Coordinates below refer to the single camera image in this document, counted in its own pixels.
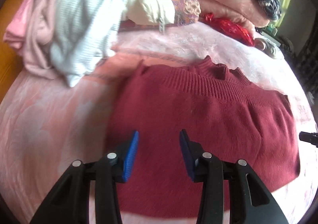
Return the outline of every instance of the orange surface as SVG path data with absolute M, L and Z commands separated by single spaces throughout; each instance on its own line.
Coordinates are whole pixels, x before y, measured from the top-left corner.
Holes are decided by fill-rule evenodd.
M 0 102 L 23 68 L 22 58 L 2 42 L 7 25 L 22 2 L 23 0 L 6 0 L 0 9 Z

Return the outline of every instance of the red fabric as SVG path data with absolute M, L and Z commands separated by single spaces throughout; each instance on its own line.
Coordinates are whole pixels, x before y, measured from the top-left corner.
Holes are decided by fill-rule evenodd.
M 233 38 L 247 46 L 254 47 L 254 39 L 242 26 L 233 23 L 226 18 L 214 18 L 213 13 L 208 13 L 204 16 L 204 23 L 208 24 L 220 33 Z
M 133 130 L 140 134 L 132 176 L 117 186 L 122 211 L 161 218 L 198 215 L 202 184 L 187 176 L 179 147 L 182 129 L 221 160 L 247 160 L 270 191 L 299 175 L 298 141 L 285 96 L 209 57 L 193 67 L 140 65 L 108 127 L 108 148 Z

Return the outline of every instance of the pink bedsheet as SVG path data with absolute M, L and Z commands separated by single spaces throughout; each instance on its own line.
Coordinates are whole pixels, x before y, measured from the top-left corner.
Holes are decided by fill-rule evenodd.
M 37 207 L 70 163 L 103 156 L 107 120 L 121 81 L 141 59 L 147 65 L 181 66 L 210 55 L 215 63 L 240 67 L 257 85 L 288 95 L 297 131 L 315 132 L 306 96 L 284 60 L 230 39 L 203 23 L 156 30 L 122 32 L 117 54 L 102 61 L 90 76 L 68 88 L 62 79 L 20 73 L 0 105 L 0 193 L 21 224 Z M 299 142 L 300 176 L 273 193 L 289 223 L 309 208 L 318 187 L 318 153 Z M 90 203 L 90 223 L 94 203 Z M 154 219 L 122 212 L 128 224 L 194 224 L 195 219 Z M 224 223 L 228 223 L 229 212 Z

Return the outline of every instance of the red bag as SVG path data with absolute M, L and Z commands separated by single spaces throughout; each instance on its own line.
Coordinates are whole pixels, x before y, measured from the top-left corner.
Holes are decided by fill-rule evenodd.
M 214 18 L 213 13 L 208 13 L 204 17 L 204 23 L 208 24 L 220 33 L 233 38 L 242 44 L 254 47 L 254 39 L 251 37 L 247 29 L 233 23 L 226 18 Z

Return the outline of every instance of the sunlight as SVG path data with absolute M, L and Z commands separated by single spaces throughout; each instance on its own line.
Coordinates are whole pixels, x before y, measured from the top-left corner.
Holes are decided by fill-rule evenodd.
M 283 9 L 287 10 L 289 4 L 290 4 L 290 0 L 284 0 L 281 7 L 282 7 Z
M 280 25 L 282 24 L 282 22 L 283 22 L 283 20 L 284 20 L 285 15 L 286 15 L 286 12 L 283 12 L 282 15 L 281 15 L 281 18 L 280 18 L 280 19 L 276 22 L 276 24 L 275 24 L 275 27 L 276 27 L 276 28 L 279 28 L 279 27 L 280 27 Z

